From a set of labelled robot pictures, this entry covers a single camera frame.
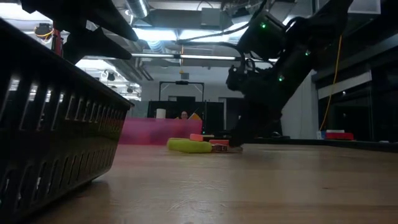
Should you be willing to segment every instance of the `orange block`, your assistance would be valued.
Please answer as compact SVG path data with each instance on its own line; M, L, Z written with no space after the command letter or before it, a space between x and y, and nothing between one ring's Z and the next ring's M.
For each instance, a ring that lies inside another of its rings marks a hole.
M201 121L201 118L200 118L199 115L197 115L196 113L193 113L193 114L191 115L191 117L189 117L189 119L194 119L194 120Z
M223 146L229 146L229 140L217 140L217 139L212 139L209 141L211 144L220 144Z
M191 134L189 136L189 139L191 141L203 141L203 135L201 135L201 134Z

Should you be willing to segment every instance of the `pink translucent panel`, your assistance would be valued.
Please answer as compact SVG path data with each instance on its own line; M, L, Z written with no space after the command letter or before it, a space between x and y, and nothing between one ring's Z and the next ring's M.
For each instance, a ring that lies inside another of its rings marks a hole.
M126 118L119 144L166 145L169 138L188 138L201 133L201 121Z

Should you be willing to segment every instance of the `red object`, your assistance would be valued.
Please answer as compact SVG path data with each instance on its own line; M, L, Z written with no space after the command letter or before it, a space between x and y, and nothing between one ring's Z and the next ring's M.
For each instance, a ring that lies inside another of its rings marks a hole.
M229 140L217 140L217 139L212 139L209 141L212 144L220 144L223 146L229 146Z
M326 133L326 139L354 140L353 133Z
M53 49L52 50L57 55L62 57L63 56L63 54L62 54L63 40L62 40L62 37L61 37L61 32L59 30L55 29L55 28L54 28L54 31L53 31L53 41L55 43L53 44Z
M165 146L169 138L200 134L201 121L156 118L126 118L119 144Z

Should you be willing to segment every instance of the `red block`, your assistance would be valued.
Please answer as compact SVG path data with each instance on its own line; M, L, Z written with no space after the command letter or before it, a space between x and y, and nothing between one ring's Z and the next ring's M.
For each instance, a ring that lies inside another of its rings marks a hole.
M126 118L119 144L165 146L169 138L200 134L201 126L198 120Z
M326 139L354 140L353 133L326 133Z

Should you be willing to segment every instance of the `orange cable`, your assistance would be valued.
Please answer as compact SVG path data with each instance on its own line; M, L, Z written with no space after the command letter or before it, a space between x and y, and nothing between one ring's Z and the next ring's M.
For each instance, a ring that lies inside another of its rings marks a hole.
M329 96L329 101L328 101L328 106L326 107L326 112L325 112L325 116L323 117L323 121L322 121L322 125L319 128L319 131L322 131L323 126L325 125L326 122L326 117L328 116L328 112L329 112L329 107L330 107L330 101L331 101L331 96L333 95L333 92L335 90L335 84L336 84L336 79L337 79L337 73L338 73L338 63L340 61L340 52L341 52L341 42L343 40L343 36L340 36L340 40L338 43L338 51L337 51L337 59L336 59L336 68L335 68L335 78L333 79L333 84L331 86L331 93Z

